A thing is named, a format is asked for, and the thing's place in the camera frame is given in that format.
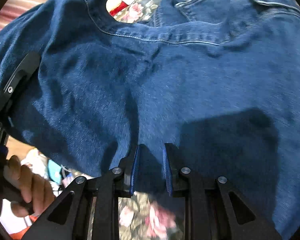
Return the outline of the orange sleeve forearm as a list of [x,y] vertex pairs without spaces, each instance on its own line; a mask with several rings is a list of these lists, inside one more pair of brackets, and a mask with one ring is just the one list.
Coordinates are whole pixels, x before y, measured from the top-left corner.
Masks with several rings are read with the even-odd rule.
[[[30,215],[29,218],[30,218],[30,221],[33,223],[38,219],[38,217],[33,216],[33,215]],[[21,240],[22,237],[25,235],[25,233],[29,230],[29,228],[30,228],[30,226],[27,226],[25,229],[23,229],[19,232],[10,234],[11,239]]]

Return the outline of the person's left hand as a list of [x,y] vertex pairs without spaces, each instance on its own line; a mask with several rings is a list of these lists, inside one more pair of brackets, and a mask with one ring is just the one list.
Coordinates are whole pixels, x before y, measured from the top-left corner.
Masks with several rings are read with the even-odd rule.
[[55,200],[50,183],[34,174],[28,166],[21,165],[16,155],[7,161],[4,177],[20,190],[24,202],[32,204],[34,216],[41,215]]

